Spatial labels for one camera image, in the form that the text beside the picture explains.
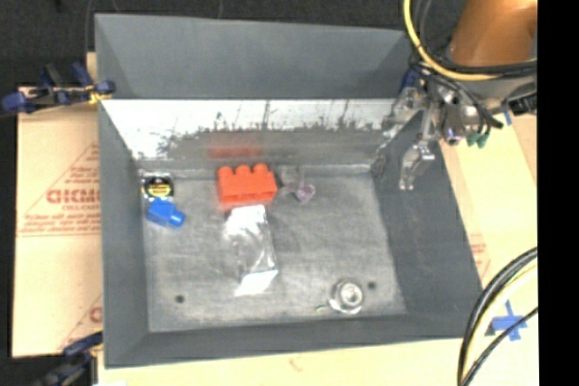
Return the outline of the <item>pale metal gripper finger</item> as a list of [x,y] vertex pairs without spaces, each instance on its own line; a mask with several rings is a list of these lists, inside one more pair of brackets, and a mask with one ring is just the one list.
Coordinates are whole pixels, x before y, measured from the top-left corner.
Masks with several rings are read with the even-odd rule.
[[415,87],[401,90],[383,121],[383,136],[395,138],[397,134],[423,109],[423,93]]
[[431,143],[412,144],[402,157],[399,188],[403,191],[411,191],[414,181],[430,167],[435,159]]

